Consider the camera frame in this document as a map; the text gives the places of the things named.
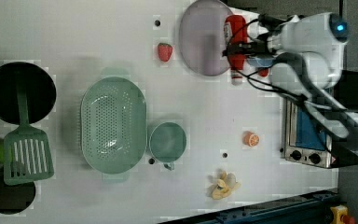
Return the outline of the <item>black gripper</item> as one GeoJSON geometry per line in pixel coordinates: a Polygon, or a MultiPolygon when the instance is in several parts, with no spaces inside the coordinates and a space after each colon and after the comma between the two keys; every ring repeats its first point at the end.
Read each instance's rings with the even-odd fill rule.
{"type": "Polygon", "coordinates": [[[247,44],[238,43],[228,45],[227,49],[229,50],[223,50],[222,57],[228,57],[231,55],[275,56],[277,54],[277,50],[269,47],[271,37],[271,32],[260,34],[257,37],[248,35],[250,41],[247,44]]]}

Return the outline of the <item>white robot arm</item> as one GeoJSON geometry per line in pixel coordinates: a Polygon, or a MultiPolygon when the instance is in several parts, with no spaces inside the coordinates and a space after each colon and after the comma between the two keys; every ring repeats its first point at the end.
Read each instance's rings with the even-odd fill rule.
{"type": "Polygon", "coordinates": [[[328,90],[341,79],[348,24],[336,13],[326,12],[287,20],[260,15],[253,23],[267,31],[248,36],[250,22],[230,15],[224,23],[222,56],[231,71],[243,76],[248,56],[268,61],[269,81],[244,75],[254,88],[274,92],[296,105],[330,136],[328,153],[339,162],[358,164],[358,112],[349,110],[328,90]]]}

